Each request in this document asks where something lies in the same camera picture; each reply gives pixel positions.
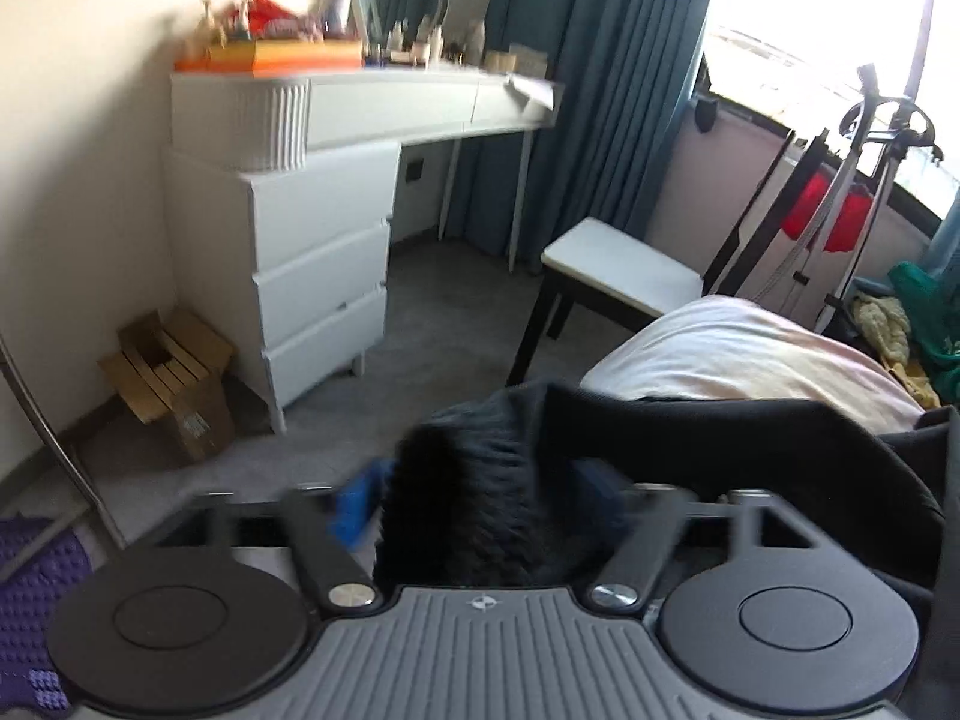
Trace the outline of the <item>black fleece hoodie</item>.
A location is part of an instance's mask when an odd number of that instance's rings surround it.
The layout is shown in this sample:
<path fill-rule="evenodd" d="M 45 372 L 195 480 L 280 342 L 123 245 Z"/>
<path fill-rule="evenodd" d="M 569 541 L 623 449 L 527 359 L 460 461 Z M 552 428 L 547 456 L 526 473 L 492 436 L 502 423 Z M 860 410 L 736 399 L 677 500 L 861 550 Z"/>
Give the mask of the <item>black fleece hoodie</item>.
<path fill-rule="evenodd" d="M 565 585 L 731 706 L 958 712 L 958 416 L 874 436 L 813 401 L 531 385 L 398 444 L 386 593 Z"/>

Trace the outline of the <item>metal clothes rack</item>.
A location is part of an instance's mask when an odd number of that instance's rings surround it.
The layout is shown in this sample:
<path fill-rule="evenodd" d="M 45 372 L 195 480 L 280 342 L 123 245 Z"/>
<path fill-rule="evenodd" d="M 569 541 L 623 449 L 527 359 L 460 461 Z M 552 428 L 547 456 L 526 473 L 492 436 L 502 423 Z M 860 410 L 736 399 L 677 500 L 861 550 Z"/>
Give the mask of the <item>metal clothes rack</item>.
<path fill-rule="evenodd" d="M 76 460 L 73 455 L 70 455 L 67 450 L 65 450 L 65 447 L 60 444 L 60 440 L 52 429 L 52 426 L 50 426 L 50 422 L 48 422 L 44 416 L 41 406 L 39 406 L 36 398 L 34 398 L 34 395 L 29 391 L 28 384 L 23 374 L 21 374 L 20 369 L 16 366 L 10 348 L 8 348 L 8 344 L 3 337 L 0 337 L 0 351 L 2 351 L 3 379 L 7 381 L 11 393 L 14 398 L 16 398 L 16 401 L 18 401 L 18 405 L 20 405 L 21 411 L 25 413 L 25 417 L 31 422 L 32 429 L 34 429 L 37 437 L 41 439 L 46 449 L 52 454 L 53 460 L 57 461 L 60 470 L 67 475 L 68 481 L 78 489 L 78 493 L 86 500 L 86 504 L 88 504 L 98 516 L 99 523 L 101 523 L 101 527 L 103 527 L 106 535 L 109 536 L 112 544 L 116 546 L 117 550 L 125 550 L 125 548 L 127 548 L 127 541 L 125 541 L 124 535 L 122 535 L 121 528 L 119 528 L 116 520 L 114 520 L 114 517 L 109 512 L 106 501 L 101 497 L 96 486 L 94 486 L 93 479 L 83 470 L 82 464 Z"/>

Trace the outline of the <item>pastel tie-dye bed sheet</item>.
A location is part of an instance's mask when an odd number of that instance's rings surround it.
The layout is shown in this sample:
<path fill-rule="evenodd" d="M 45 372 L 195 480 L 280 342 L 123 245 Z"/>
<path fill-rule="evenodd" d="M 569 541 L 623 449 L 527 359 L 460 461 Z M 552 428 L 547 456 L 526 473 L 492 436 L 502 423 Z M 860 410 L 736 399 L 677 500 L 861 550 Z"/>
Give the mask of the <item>pastel tie-dye bed sheet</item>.
<path fill-rule="evenodd" d="M 812 400 L 873 434 L 908 431 L 923 408 L 861 351 L 745 299 L 701 298 L 654 320 L 581 379 L 625 401 Z"/>

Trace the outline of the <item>brown cardboard box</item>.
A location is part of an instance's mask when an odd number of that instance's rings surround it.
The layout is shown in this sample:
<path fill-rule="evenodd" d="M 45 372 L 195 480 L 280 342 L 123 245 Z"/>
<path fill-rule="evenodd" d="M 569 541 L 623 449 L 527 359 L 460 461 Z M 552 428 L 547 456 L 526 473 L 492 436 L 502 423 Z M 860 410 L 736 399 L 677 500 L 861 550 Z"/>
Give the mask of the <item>brown cardboard box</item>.
<path fill-rule="evenodd" d="M 190 460 L 221 454 L 235 437 L 223 374 L 236 349 L 183 307 L 156 310 L 117 332 L 119 349 L 99 359 L 110 387 L 137 419 L 159 424 Z"/>

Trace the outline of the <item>white cushioned stool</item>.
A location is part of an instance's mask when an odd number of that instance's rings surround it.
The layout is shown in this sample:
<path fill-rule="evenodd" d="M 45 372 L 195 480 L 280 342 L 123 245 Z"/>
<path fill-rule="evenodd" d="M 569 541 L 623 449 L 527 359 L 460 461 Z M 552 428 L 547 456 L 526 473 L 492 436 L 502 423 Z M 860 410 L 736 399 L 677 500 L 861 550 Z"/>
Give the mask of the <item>white cushioned stool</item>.
<path fill-rule="evenodd" d="M 639 332 L 703 293 L 703 278 L 692 268 L 596 218 L 586 218 L 547 245 L 540 265 L 542 282 L 508 387 L 526 378 L 542 338 L 560 338 L 575 305 Z"/>

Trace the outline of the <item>yellow fuzzy garment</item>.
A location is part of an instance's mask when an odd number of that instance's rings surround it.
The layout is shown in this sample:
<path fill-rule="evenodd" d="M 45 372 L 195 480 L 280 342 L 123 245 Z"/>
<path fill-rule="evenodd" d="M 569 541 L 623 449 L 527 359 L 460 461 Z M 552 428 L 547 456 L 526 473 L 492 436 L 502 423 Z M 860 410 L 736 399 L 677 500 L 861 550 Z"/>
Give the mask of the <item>yellow fuzzy garment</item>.
<path fill-rule="evenodd" d="M 857 293 L 851 304 L 854 325 L 878 354 L 880 364 L 924 411 L 940 406 L 939 395 L 911 351 L 911 323 L 895 296 Z"/>

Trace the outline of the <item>purple textured mat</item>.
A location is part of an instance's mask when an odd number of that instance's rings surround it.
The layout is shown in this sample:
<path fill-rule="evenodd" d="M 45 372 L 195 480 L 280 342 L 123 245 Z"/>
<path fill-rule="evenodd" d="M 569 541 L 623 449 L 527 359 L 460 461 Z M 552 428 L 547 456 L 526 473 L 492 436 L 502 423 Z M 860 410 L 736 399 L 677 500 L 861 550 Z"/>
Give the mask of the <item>purple textured mat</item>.
<path fill-rule="evenodd" d="M 25 709 L 43 718 L 70 713 L 70 700 L 49 658 L 46 632 L 60 598 L 89 574 L 88 553 L 68 528 L 2 583 L 3 712 Z"/>

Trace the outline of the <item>green sweatshirt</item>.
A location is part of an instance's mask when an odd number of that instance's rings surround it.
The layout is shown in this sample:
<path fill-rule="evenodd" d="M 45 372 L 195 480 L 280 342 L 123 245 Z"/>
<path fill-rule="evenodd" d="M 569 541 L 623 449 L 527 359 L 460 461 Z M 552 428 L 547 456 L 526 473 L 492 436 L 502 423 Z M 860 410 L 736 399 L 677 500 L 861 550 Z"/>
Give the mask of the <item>green sweatshirt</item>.
<path fill-rule="evenodd" d="M 958 403 L 958 299 L 916 263 L 900 262 L 887 273 L 907 312 L 914 346 L 942 403 Z"/>

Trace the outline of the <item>white vanity desk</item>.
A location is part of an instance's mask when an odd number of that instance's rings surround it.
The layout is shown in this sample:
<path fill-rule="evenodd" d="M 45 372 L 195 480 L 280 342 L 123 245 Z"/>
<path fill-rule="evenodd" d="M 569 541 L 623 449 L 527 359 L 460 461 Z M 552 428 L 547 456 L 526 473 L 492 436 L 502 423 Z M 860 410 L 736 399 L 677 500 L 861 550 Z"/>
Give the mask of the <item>white vanity desk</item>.
<path fill-rule="evenodd" d="M 339 146 L 381 140 L 457 145 L 521 133 L 508 242 L 514 265 L 534 133 L 555 124 L 562 98 L 563 88 L 547 80 L 452 65 L 286 76 L 174 73 L 171 146 L 229 171 L 283 172 Z"/>

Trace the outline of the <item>left teal curtain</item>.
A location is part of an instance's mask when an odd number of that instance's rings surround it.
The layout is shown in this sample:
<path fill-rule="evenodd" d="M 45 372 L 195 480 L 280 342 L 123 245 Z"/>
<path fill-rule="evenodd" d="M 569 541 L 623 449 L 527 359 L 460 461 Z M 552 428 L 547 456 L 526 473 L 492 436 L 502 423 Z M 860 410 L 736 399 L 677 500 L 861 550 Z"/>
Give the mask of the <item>left teal curtain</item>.
<path fill-rule="evenodd" d="M 487 43 L 523 44 L 563 88 L 527 163 L 516 138 L 460 153 L 449 234 L 535 263 L 587 216 L 644 238 L 693 93 L 709 0 L 490 0 Z"/>

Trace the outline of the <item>orange tray with toys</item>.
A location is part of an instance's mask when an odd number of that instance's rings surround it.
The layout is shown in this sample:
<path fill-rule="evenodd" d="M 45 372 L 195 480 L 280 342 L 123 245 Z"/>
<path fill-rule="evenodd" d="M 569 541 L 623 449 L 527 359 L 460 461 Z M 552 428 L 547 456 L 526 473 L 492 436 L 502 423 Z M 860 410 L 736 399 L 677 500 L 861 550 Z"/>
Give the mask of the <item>orange tray with toys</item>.
<path fill-rule="evenodd" d="M 233 0 L 202 15 L 174 60 L 178 73 L 280 76 L 300 71 L 358 70 L 363 44 L 329 31 L 316 15 L 298 15 L 275 0 Z"/>

